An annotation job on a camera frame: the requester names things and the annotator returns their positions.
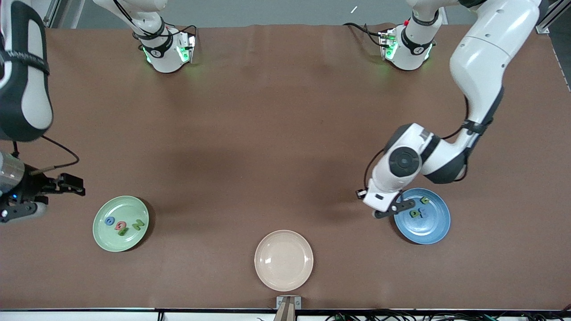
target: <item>floor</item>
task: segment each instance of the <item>floor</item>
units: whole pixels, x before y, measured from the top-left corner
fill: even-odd
[[[446,8],[448,23],[467,25],[476,16],[462,6]],[[411,15],[406,1],[400,0],[171,0],[162,11],[166,22],[199,27],[240,27],[249,25],[305,24],[342,25],[354,22],[375,25],[402,23]],[[553,47],[562,70],[571,77],[571,10],[549,28]],[[86,0],[77,28],[126,28],[107,10]]]

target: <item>white plate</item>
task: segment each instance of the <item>white plate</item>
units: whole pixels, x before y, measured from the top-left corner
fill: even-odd
[[[258,277],[276,291],[292,291],[302,286],[313,270],[313,252],[303,236],[280,230],[260,242],[254,256]]]

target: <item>velcro strap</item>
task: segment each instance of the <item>velcro strap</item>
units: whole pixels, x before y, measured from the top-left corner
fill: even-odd
[[[47,64],[47,61],[34,54],[24,53],[22,51],[2,50],[0,51],[0,61],[2,64],[8,61],[19,62],[41,70],[46,75],[50,75],[50,66]]]
[[[476,123],[476,122],[469,121],[469,120],[465,119],[464,123],[462,123],[461,127],[468,130],[468,135],[472,135],[472,133],[476,133],[476,134],[482,136],[482,135],[484,135],[484,133],[486,132],[486,129],[488,129],[488,126],[490,126],[492,121],[493,121],[493,118],[487,124],[480,124],[480,123]]]

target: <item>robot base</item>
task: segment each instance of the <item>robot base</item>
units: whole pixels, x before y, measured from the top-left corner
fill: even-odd
[[[409,48],[403,45],[401,35],[404,28],[404,25],[397,26],[394,29],[388,30],[385,37],[379,37],[381,44],[389,46],[389,48],[381,47],[381,56],[383,60],[392,62],[393,65],[399,69],[414,70],[419,68],[423,62],[428,59],[432,45],[424,50],[422,54],[412,54]]]
[[[177,29],[169,28],[169,30],[174,34],[177,33]],[[147,52],[143,48],[145,55],[147,56],[147,62],[149,62],[153,68],[160,73],[172,73],[179,70],[185,63],[192,63],[192,55],[194,53],[194,46],[196,44],[196,36],[181,32],[172,36],[173,42],[171,47],[164,52],[164,55],[160,58],[155,57],[160,55],[157,51],[153,50]]]

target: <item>brown table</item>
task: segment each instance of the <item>brown table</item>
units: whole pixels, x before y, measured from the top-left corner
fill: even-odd
[[[174,74],[152,70],[128,30],[49,30],[49,136],[81,156],[67,171],[87,195],[0,227],[0,307],[273,306],[254,251],[291,229],[316,258],[293,292],[306,308],[563,308],[571,99],[546,35],[508,67],[468,178],[411,185],[446,200],[443,241],[408,243],[353,193],[400,125],[443,136],[463,120],[448,59],[467,29],[444,26],[412,72],[348,27],[203,29],[195,63]],[[20,149],[39,167],[69,158],[45,141]],[[111,253],[91,226],[118,195],[145,200],[155,224]]]

